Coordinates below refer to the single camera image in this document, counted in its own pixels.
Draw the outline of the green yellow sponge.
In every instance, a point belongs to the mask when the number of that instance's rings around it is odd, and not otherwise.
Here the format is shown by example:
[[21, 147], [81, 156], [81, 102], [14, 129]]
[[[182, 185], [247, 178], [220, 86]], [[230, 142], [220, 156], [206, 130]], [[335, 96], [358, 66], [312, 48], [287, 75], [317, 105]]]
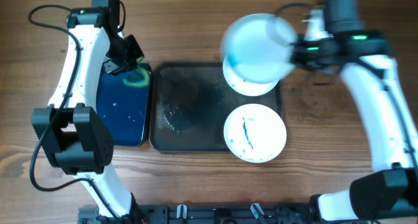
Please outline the green yellow sponge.
[[131, 74], [123, 79], [123, 83], [131, 88], [143, 88], [150, 84], [150, 73], [143, 66], [144, 57], [137, 59], [137, 67], [131, 71]]

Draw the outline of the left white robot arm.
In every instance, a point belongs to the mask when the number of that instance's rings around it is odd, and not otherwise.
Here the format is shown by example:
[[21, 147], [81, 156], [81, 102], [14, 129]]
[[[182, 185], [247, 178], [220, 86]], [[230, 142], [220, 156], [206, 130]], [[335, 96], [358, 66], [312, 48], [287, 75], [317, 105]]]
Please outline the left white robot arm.
[[67, 55], [59, 83], [46, 108], [31, 117], [35, 147], [49, 163], [84, 184], [97, 203], [91, 211], [99, 223], [147, 223], [134, 195], [112, 164], [114, 142], [96, 111], [102, 72], [123, 75], [133, 88], [148, 86], [151, 68], [134, 36], [125, 36], [126, 10], [120, 0], [92, 0], [68, 11], [63, 32]]

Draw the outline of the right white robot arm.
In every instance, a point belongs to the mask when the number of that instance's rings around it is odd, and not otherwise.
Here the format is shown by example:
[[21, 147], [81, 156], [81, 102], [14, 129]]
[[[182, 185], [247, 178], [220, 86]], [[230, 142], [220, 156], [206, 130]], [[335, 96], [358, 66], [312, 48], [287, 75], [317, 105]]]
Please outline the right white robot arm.
[[338, 75], [357, 105], [370, 153], [370, 175], [314, 198], [321, 221], [371, 221], [417, 215], [417, 130], [385, 35], [365, 28], [357, 0], [323, 0], [294, 44], [293, 63]]

